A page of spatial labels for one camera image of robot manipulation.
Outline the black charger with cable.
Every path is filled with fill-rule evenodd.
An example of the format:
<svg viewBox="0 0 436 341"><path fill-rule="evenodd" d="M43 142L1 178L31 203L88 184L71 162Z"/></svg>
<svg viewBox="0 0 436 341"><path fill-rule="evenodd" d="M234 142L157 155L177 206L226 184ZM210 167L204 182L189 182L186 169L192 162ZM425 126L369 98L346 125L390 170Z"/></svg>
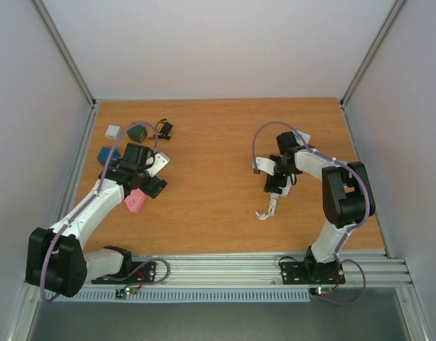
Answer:
<svg viewBox="0 0 436 341"><path fill-rule="evenodd" d="M150 137L151 140L158 138L169 141L171 139L170 133L173 129L173 125L168 121L167 118L159 120L155 125L155 128L156 133Z"/></svg>

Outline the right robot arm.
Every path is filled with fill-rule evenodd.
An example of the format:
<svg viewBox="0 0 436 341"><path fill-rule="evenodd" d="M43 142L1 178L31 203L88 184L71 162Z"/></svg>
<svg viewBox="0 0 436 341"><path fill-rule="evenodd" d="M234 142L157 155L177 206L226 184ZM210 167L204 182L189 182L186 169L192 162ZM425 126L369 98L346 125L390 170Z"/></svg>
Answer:
<svg viewBox="0 0 436 341"><path fill-rule="evenodd" d="M374 215L376 205L365 165L345 163L320 153L311 145L301 144L292 131L277 139L279 153L268 158L255 157L255 172L266 177L268 209L257 212L259 220L274 216L280 197L286 197L297 177L307 173L322 184L322 209L325 223L315 242L307 248L304 259L283 256L278 262L284 284L334 284L345 282L338 259L353 231Z"/></svg>

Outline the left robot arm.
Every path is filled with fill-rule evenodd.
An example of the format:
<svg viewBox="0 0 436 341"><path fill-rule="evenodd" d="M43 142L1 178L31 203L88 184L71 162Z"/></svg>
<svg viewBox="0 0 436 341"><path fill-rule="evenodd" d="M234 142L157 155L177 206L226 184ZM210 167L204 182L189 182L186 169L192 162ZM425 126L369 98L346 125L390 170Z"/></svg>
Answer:
<svg viewBox="0 0 436 341"><path fill-rule="evenodd" d="M73 297L86 283L125 283L140 269L132 254L106 246L85 253L93 231L118 205L125 203L139 212L147 197L155 199L167 183L158 177L170 162L152 148L128 144L123 156L111 164L106 160L98 180L80 203L49 228L36 228L28 240L26 283L37 286L43 301L48 292L55 297Z"/></svg>

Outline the blue cube adapter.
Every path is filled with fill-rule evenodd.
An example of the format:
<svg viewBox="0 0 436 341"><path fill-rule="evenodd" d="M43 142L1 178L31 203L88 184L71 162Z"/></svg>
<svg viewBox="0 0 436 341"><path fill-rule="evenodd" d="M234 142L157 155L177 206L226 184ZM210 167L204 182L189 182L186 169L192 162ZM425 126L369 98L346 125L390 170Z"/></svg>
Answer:
<svg viewBox="0 0 436 341"><path fill-rule="evenodd" d="M98 155L97 155L97 161L98 163L104 167L105 163L108 159L109 153L111 151L111 147L103 146L101 147ZM109 167L115 167L118 165L120 161L121 155L117 150L114 150L111 154L111 159L109 161Z"/></svg>

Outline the dark green patterned plug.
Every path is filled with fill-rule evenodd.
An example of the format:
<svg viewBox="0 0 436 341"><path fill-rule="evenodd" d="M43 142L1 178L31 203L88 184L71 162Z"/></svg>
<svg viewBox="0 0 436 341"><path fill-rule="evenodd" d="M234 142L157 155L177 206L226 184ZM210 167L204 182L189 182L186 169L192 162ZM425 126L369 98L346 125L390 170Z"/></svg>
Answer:
<svg viewBox="0 0 436 341"><path fill-rule="evenodd" d="M146 127L137 123L133 123L126 133L132 141L138 143L142 143L147 137Z"/></svg>

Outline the pink triangular socket adapter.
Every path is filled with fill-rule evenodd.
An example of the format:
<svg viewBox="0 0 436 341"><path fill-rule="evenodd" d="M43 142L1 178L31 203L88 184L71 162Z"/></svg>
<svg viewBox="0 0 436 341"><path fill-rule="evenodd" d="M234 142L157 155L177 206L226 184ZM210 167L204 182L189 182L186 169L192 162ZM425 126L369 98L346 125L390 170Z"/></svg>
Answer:
<svg viewBox="0 0 436 341"><path fill-rule="evenodd" d="M125 198L124 202L129 212L138 214L146 201L147 195L139 188L134 189Z"/></svg>

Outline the white cube plug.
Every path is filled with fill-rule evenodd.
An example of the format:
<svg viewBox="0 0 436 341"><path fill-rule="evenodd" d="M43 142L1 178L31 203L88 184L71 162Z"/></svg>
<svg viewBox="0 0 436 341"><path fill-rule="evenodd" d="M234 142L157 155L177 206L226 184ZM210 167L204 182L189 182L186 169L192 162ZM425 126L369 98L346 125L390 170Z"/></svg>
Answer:
<svg viewBox="0 0 436 341"><path fill-rule="evenodd" d="M121 127L118 125L108 125L107 130L105 131L105 138L116 140L121 133Z"/></svg>

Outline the white power strip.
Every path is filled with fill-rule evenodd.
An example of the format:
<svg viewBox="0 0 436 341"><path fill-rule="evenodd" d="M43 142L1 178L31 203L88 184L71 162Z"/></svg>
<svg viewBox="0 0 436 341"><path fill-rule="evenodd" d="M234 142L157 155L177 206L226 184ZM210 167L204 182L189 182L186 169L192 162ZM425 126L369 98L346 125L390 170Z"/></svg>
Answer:
<svg viewBox="0 0 436 341"><path fill-rule="evenodd" d="M294 131L283 132L276 137L276 143L278 145L279 154L275 156L282 156L283 154L290 154L294 156L295 152L305 149L305 145L308 145L310 135ZM286 197L292 185L286 185L285 188L275 188L275 194Z"/></svg>

